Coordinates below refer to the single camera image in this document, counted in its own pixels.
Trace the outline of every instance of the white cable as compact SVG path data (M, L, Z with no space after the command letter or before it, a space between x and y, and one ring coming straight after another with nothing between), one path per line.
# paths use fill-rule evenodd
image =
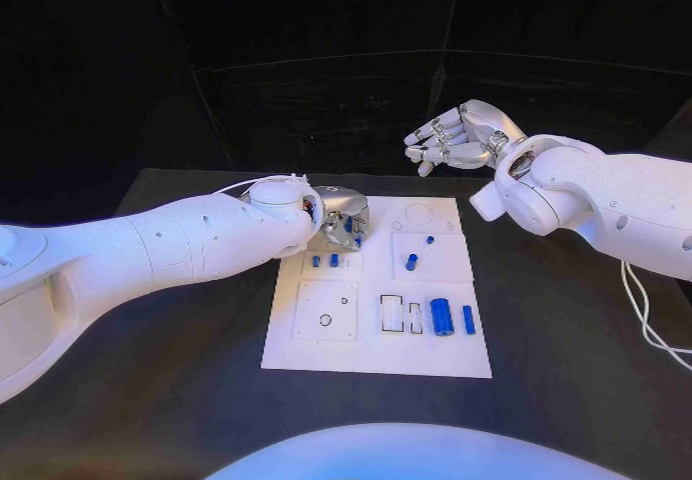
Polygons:
M641 282L638 281L637 276L634 275L634 272L631 271L631 266L629 264L621 260L619 264L619 274L622 277L622 285L624 285L624 290L627 291L627 296L629 297L629 302L631 306L634 307L634 312L637 314L638 320L641 322L641 335L644 336L645 341L655 347L664 350L670 356L674 358L677 363L687 369L692 370L692 365L680 358L676 352L678 353L690 353L692 350L686 350L683 348L671 348L668 347L667 343L663 341L660 338L658 334L653 330L651 326L648 325L648 295L645 294L644 287L641 285ZM631 294L631 289L629 289L629 284L627 283L627 275L629 275L631 279L634 280L634 283L638 287L638 290L641 292L641 297L644 300L644 311L638 309L637 301L634 300L634 295ZM653 335L658 343L654 343L653 340L648 338L648 333Z
M227 187L223 187L220 190L216 190L213 193L221 193L226 190L230 190L232 188L239 187L240 185L247 185L249 183L270 182L270 181L276 181L276 180L301 181L301 179L298 177L295 177L295 175L270 175L268 177L253 178L252 180L245 180L243 182L233 183L233 185L229 185Z

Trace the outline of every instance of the dark table surface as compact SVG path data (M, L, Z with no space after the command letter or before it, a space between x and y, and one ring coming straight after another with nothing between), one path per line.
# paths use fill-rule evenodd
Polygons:
M144 170L118 214L263 174ZM484 180L309 175L366 195L456 197L492 379L260 370L278 261L155 292L89 327L0 405L0 478L198 478L260 447L354 423L484 430L635 478L692 466L692 372L647 346L618 261L576 234L482 222ZM641 272L651 323L692 344L676 282Z

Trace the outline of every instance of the blue object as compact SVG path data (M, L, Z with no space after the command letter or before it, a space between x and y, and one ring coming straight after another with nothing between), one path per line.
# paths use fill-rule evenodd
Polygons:
M454 335L454 325L451 323L449 302L445 298L435 298L429 302L429 310L432 312L432 326L435 335L446 337Z
M412 272L415 270L415 262L418 261L418 255L412 253L407 256L407 262L406 262L406 270Z
M468 305L464 305L464 323L465 323L465 334L475 335L475 326L472 325L471 307Z

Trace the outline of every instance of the white robotic arm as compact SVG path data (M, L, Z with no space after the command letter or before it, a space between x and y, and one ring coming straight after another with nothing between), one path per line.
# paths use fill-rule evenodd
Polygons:
M504 113L477 100L428 122L405 143L406 156L422 161L420 176L438 163L495 168L494 181L471 197L487 221L507 212L537 235L567 228L599 252L692 280L692 164L605 155L553 135L526 138Z
M223 190L92 223L0 226L0 403L125 301L291 255L319 229L358 248L367 203L353 190L295 176L260 179L239 199Z

